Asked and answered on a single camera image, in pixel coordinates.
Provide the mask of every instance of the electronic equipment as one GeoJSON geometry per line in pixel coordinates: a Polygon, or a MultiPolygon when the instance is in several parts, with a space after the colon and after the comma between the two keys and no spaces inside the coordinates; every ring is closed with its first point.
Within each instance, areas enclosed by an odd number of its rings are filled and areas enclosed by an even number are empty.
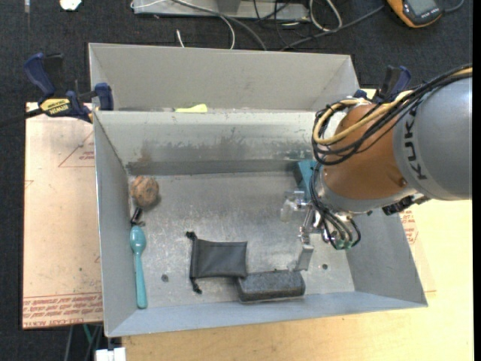
{"type": "Polygon", "coordinates": [[[424,27],[438,20],[443,10],[435,0],[386,0],[401,20],[412,28],[424,27]]]}

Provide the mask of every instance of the black strap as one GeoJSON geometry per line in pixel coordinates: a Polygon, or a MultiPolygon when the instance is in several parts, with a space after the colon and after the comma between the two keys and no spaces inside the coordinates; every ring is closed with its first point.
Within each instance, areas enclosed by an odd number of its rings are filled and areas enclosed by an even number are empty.
{"type": "MultiPolygon", "coordinates": [[[[187,232],[186,237],[192,241],[192,256],[193,256],[194,249],[195,249],[195,241],[197,241],[197,235],[195,235],[194,232],[187,232]]],[[[192,284],[192,289],[194,290],[194,292],[196,292],[197,294],[202,294],[201,288],[198,286],[195,278],[192,276],[192,266],[194,263],[194,261],[192,261],[192,256],[190,259],[190,276],[189,276],[190,282],[192,284]]]]}

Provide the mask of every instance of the blue plastic piece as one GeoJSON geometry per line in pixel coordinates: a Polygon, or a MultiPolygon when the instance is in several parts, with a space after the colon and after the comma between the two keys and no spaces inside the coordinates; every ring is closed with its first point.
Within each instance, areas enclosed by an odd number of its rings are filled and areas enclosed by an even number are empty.
{"type": "Polygon", "coordinates": [[[402,65],[399,66],[399,69],[401,70],[401,73],[399,75],[398,81],[392,87],[391,96],[389,97],[390,101],[396,99],[396,96],[403,92],[411,81],[411,73],[409,72],[409,70],[402,65]]]}
{"type": "Polygon", "coordinates": [[[366,93],[363,89],[358,89],[354,95],[352,95],[353,98],[368,98],[368,93],[366,93]]]}
{"type": "Polygon", "coordinates": [[[294,168],[294,178],[298,187],[304,191],[306,200],[310,200],[310,177],[313,175],[314,167],[316,167],[316,161],[312,159],[301,160],[297,162],[294,168]]]}
{"type": "Polygon", "coordinates": [[[95,85],[95,93],[100,100],[100,109],[104,111],[113,110],[112,90],[107,83],[98,83],[95,85]]]}
{"type": "Polygon", "coordinates": [[[27,78],[44,93],[44,96],[38,101],[38,104],[51,97],[56,91],[55,86],[44,69],[43,60],[44,54],[39,52],[30,56],[23,64],[23,70],[26,73],[27,78]]]}
{"type": "Polygon", "coordinates": [[[77,119],[85,120],[86,122],[90,123],[90,109],[85,106],[81,105],[79,101],[77,100],[77,94],[74,91],[67,91],[65,94],[68,99],[70,100],[70,103],[72,104],[72,111],[70,111],[66,116],[67,117],[76,117],[77,119]]]}

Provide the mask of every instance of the blue clamp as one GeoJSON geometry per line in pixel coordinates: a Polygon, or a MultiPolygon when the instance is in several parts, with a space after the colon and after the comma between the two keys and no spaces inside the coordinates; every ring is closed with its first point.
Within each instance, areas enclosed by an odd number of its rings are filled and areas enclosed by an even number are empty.
{"type": "Polygon", "coordinates": [[[98,83],[95,85],[95,93],[100,100],[100,109],[103,111],[113,110],[112,89],[107,83],[98,83]]]}
{"type": "Polygon", "coordinates": [[[57,92],[58,87],[56,87],[56,85],[50,79],[44,63],[49,62],[48,64],[50,66],[50,69],[53,69],[55,76],[60,76],[59,71],[62,60],[63,55],[61,54],[45,58],[45,55],[42,52],[39,52],[35,55],[30,56],[29,59],[24,63],[23,70],[27,78],[43,93],[42,97],[38,101],[38,107],[41,109],[41,112],[37,112],[35,114],[41,114],[43,112],[51,117],[75,117],[77,119],[85,120],[86,122],[91,123],[92,112],[87,106],[83,105],[83,101],[87,98],[91,99],[95,96],[98,96],[102,110],[112,111],[112,91],[106,83],[98,83],[95,86],[94,91],[82,95],[79,95],[75,91],[69,89],[65,94],[60,93],[60,96],[63,96],[64,98],[66,97],[69,103],[64,100],[62,103],[58,102],[60,103],[59,105],[57,105],[56,103],[51,105],[51,101],[48,101],[47,104],[46,100],[51,99],[54,96],[56,98],[59,93],[57,92]],[[52,110],[52,106],[57,106],[57,109],[52,110]]]}
{"type": "Polygon", "coordinates": [[[383,85],[378,89],[374,101],[379,103],[392,102],[403,92],[411,81],[411,73],[406,67],[388,66],[383,85]]]}

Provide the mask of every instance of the black carpet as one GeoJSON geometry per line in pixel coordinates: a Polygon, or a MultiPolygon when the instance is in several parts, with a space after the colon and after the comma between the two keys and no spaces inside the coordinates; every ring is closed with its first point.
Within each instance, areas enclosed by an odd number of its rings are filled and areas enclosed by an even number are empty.
{"type": "MultiPolygon", "coordinates": [[[[25,0],[0,0],[0,122],[21,115],[25,102],[41,96],[23,73],[23,63],[33,53],[63,53],[65,80],[78,79],[80,91],[85,92],[89,90],[89,42],[178,47],[175,31],[179,29],[186,47],[230,45],[228,27],[219,18],[139,17],[129,8],[130,1],[83,0],[76,12],[65,12],[59,0],[31,0],[27,14],[25,0]]],[[[383,4],[383,0],[337,1],[345,23],[383,4]]],[[[437,1],[444,7],[458,3],[437,1]]],[[[281,39],[272,21],[245,23],[269,50],[279,50],[310,30],[306,25],[280,29],[281,39]]],[[[248,31],[238,25],[234,28],[237,49],[261,49],[248,31]]],[[[465,0],[460,9],[423,29],[400,25],[385,8],[355,26],[308,41],[290,52],[349,54],[360,85],[376,88],[387,65],[407,67],[414,85],[472,62],[472,50],[473,0],[465,0]]],[[[316,84],[316,76],[305,78],[316,84]]],[[[58,360],[63,359],[69,328],[22,331],[20,322],[24,134],[22,122],[0,128],[0,359],[58,360]]],[[[84,337],[76,327],[71,359],[83,359],[84,337]]]]}

